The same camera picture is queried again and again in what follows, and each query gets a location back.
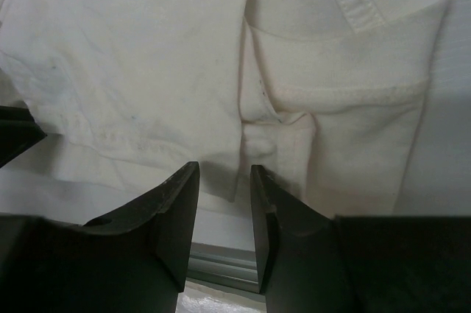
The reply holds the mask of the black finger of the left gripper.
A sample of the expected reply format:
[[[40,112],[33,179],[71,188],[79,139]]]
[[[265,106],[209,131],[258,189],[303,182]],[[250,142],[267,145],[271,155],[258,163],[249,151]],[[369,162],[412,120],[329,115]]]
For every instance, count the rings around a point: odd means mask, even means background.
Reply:
[[[46,137],[27,109],[1,106],[0,167]]]

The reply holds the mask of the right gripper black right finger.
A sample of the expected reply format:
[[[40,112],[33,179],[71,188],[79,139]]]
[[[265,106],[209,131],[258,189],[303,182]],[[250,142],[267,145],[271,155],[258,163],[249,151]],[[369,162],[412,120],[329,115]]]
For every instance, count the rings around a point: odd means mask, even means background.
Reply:
[[[265,167],[250,170],[250,200],[260,293],[270,281],[307,281],[336,259],[330,220],[277,184]]]

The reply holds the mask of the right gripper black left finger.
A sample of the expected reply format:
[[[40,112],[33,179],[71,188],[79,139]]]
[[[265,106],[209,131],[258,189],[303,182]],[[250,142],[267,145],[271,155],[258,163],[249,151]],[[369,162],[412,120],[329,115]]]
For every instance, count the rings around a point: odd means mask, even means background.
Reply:
[[[196,207],[199,163],[191,161],[167,180],[125,205],[85,224],[106,235],[130,234],[148,228],[147,247],[182,292],[188,272]]]

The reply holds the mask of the white t shirt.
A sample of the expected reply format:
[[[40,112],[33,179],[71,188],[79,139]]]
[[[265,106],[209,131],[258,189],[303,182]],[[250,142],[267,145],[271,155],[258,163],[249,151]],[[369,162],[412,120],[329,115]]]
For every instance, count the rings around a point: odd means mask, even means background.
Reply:
[[[249,168],[324,215],[390,214],[448,0],[1,0],[1,102],[48,133],[18,167],[201,205]]]

